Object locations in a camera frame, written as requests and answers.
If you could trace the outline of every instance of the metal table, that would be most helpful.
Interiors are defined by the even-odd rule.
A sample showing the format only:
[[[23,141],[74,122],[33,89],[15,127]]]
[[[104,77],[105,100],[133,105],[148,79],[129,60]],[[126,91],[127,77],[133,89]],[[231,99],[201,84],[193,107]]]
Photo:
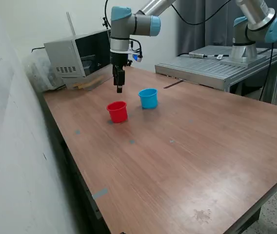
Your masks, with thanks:
[[[230,54],[230,46],[206,46],[194,53],[215,55]],[[258,54],[266,55],[266,60],[249,68],[220,64],[220,60],[190,58],[188,55],[155,65],[156,73],[176,77],[193,83],[230,92],[232,85],[266,69],[270,63],[271,50],[258,48]],[[263,93],[263,101],[275,102],[277,94],[277,49],[273,50],[272,66]]]

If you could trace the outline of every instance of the metal plate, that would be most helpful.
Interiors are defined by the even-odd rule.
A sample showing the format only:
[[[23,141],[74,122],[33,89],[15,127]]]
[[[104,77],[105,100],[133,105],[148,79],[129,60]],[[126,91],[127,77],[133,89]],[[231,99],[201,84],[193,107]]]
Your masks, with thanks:
[[[209,45],[193,52],[205,55],[225,55],[230,54],[231,50],[230,46]],[[265,50],[265,48],[257,48],[258,53]],[[271,52],[267,51],[261,55],[265,56],[265,60],[248,68],[221,64],[216,59],[191,58],[188,55],[182,55],[155,65],[155,71],[157,74],[225,90],[229,84],[234,84],[242,78],[247,78],[255,72],[265,69],[269,64]],[[277,62],[277,49],[274,49],[272,64],[275,62]]]

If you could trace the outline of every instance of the speckled floor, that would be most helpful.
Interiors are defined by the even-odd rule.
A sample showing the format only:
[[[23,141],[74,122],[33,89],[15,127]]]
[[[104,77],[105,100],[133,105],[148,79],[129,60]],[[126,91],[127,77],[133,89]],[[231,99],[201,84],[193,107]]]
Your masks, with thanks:
[[[259,91],[253,92],[248,97],[258,98]],[[259,221],[251,225],[243,234],[277,234],[277,193],[262,207]]]

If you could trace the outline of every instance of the table leg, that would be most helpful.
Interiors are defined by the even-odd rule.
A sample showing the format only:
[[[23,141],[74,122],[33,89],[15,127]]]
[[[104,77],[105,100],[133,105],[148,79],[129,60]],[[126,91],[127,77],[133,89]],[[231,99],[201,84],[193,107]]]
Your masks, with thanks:
[[[277,63],[271,65],[267,83],[264,88],[263,101],[267,103],[275,103],[277,94]]]

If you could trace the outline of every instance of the tape mark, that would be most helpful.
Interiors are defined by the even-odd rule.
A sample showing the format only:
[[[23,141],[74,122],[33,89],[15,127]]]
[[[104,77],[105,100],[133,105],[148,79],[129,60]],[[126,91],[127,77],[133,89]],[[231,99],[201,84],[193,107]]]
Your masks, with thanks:
[[[105,195],[106,193],[108,193],[108,189],[104,188],[104,189],[102,189],[101,191],[99,191],[99,192],[93,194],[92,197],[93,197],[93,199],[95,200],[95,199],[97,199],[97,198],[99,198],[99,197]]]

